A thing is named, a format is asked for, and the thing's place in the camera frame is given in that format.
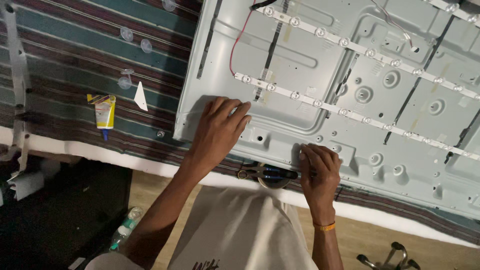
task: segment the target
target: wooden floor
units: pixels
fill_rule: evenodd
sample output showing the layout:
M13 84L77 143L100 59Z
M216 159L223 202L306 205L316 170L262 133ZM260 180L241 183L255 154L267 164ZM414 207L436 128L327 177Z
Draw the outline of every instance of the wooden floor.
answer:
M140 206L148 209L169 181L169 178L134 171L130 190L130 206ZM197 185L190 194L167 241L167 245L158 256L152 269L163 270L167 268L200 189L201 186ZM297 210L303 233L307 240L307 246L311 253L313 247L313 226L310 211L303 208L298 208ZM342 217L336 218L336 228L345 270L369 269L355 259L358 254L366 255L372 262L383 262L390 251L390 244L395 241L403 244L407 248L409 258L416 260L424 270L480 269L480 250L474 248L400 233ZM400 254L396 254L392 261L397 262L399 260Z

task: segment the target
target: finger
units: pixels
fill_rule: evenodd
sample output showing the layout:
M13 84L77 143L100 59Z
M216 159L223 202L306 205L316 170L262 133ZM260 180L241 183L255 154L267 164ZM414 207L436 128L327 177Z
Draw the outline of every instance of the finger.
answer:
M327 166L323 162L322 158L315 153L310 147L306 145L301 146L301 150L303 153L307 155L310 160L310 164L316 169L317 173L327 171Z
M310 160L308 159L307 155L300 151L300 184L305 192L305 189L310 189Z
M328 152L324 150L324 148L313 144L309 144L309 147L322 158L323 162L329 170L332 170L335 167L332 157Z
M205 104L204 111L202 112L202 117L205 117L210 110L212 109L213 101L209 101Z
M241 104L239 99L227 99L225 100L220 108L216 111L216 114L221 117L227 118L228 115L232 112L232 110L238 107Z
M330 155L333 163L336 165L336 168L340 169L340 166L342 165L342 161L340 160L340 157L338 156L338 154L328 147L320 146L320 148L326 151Z
M332 158L333 162L335 162L336 160L340 160L338 158L338 154L336 152L334 152L332 149L326 147L326 146L319 146L320 149L322 149L323 151L327 152L330 157Z
M238 108L235 110L235 112L230 115L229 119L232 121L235 125L238 125L240 120L243 119L243 117L247 114L248 110L250 110L250 107L252 104L250 101L245 102L238 106Z
M223 104L223 102L228 99L227 97L217 97L215 101L213 102L212 107L210 108L210 113L209 114L214 114L220 108L220 106Z
M235 129L235 134L238 137L240 137L240 134L245 130L245 126L250 122L252 117L250 115L245 115L241 120L240 123L237 125L237 128Z

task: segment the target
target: person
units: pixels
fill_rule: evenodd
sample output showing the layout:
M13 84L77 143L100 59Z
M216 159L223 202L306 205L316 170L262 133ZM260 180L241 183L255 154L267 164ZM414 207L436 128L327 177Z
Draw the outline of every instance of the person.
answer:
M208 102L192 148L133 230L123 254L100 255L86 269L152 268L190 192L225 158L251 120L246 115L250 107L250 102L226 97ZM326 147L301 146L300 182L315 227L311 258L294 207L260 192L204 186L168 269L342 270L333 208L340 164Z

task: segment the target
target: orange wristband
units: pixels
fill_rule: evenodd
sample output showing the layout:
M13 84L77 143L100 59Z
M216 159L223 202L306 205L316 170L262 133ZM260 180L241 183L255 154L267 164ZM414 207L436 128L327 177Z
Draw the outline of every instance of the orange wristband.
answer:
M335 229L335 222L333 222L332 224L330 224L328 226L320 226L318 224L313 223L313 227L315 229L320 230L320 231L330 231L330 230Z

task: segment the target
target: blue tube cap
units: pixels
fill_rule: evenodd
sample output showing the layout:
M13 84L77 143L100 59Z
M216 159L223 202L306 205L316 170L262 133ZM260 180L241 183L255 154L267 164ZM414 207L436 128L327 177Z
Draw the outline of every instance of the blue tube cap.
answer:
M102 133L103 133L103 139L108 140L108 129L103 128Z

